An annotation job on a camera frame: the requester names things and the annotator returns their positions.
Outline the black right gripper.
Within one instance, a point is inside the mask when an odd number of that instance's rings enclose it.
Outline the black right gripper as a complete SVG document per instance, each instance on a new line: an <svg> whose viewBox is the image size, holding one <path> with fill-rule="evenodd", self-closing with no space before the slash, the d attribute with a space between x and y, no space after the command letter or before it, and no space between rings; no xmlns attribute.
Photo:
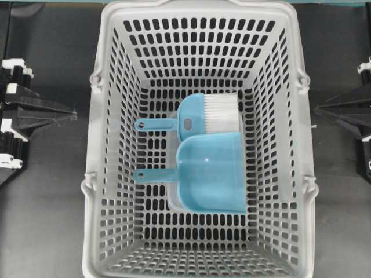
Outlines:
<svg viewBox="0 0 371 278"><path fill-rule="evenodd" d="M370 175L370 57L357 71L362 79L362 92L336 96L316 106L314 111L332 117L356 138L362 138L365 175Z"/></svg>

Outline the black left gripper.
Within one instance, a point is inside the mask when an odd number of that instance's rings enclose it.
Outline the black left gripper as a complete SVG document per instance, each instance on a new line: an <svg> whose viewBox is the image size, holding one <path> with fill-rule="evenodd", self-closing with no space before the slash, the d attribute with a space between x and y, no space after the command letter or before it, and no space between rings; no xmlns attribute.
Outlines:
<svg viewBox="0 0 371 278"><path fill-rule="evenodd" d="M57 101L27 96L34 77L22 58L1 61L1 168L23 167L23 145L37 129L77 120L74 109Z"/></svg>

